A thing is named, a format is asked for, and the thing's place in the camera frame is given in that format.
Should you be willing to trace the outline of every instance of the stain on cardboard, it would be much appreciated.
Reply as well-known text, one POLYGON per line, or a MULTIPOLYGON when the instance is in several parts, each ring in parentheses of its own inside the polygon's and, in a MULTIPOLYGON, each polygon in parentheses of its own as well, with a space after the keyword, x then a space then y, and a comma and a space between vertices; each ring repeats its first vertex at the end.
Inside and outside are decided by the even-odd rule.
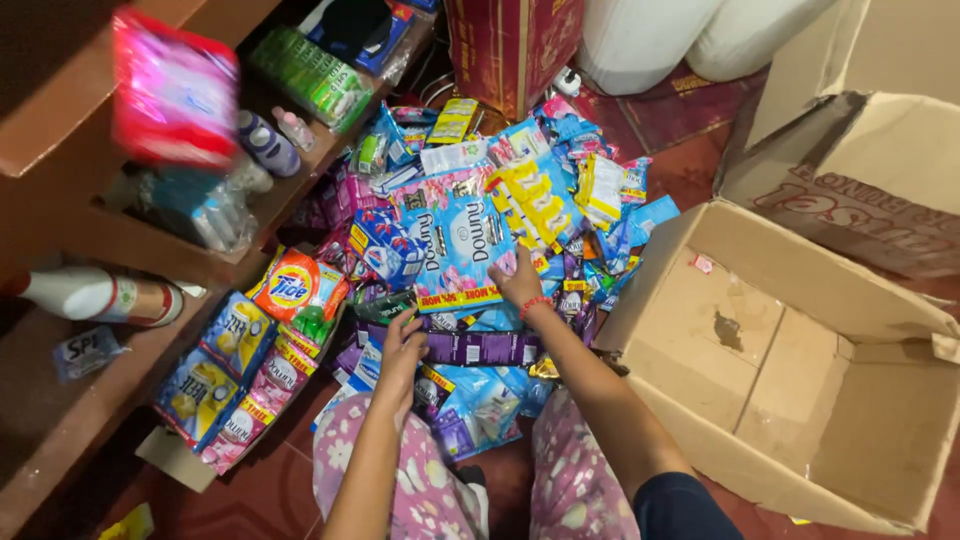
POLYGON ((720 338, 720 345, 730 347, 735 351, 743 353, 743 343, 740 341, 740 323, 729 319, 720 314, 720 311, 713 312, 713 331, 720 338))

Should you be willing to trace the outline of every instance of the red cardboard box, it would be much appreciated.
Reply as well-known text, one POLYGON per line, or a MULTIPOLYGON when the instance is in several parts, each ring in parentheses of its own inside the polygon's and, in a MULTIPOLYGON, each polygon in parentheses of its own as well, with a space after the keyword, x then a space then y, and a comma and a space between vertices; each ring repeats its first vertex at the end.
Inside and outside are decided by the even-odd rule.
POLYGON ((583 32, 585 0, 444 0, 450 58, 467 97, 526 117, 583 32))

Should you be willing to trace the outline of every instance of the purple bottle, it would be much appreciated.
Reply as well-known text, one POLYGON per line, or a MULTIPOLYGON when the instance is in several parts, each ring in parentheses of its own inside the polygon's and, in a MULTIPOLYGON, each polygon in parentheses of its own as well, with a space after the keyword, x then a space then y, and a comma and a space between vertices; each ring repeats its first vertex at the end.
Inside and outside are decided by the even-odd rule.
POLYGON ((297 149, 267 125, 254 129, 243 142, 264 168, 280 178, 294 176, 300 170, 297 149))

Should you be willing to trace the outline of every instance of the tide logo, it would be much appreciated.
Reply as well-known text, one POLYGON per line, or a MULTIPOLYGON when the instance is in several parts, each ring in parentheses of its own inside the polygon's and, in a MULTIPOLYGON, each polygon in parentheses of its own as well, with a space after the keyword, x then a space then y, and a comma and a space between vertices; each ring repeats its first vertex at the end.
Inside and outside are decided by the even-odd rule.
POLYGON ((313 288, 310 273, 300 266, 283 266, 270 277, 270 299, 280 307, 297 307, 306 302, 313 288))

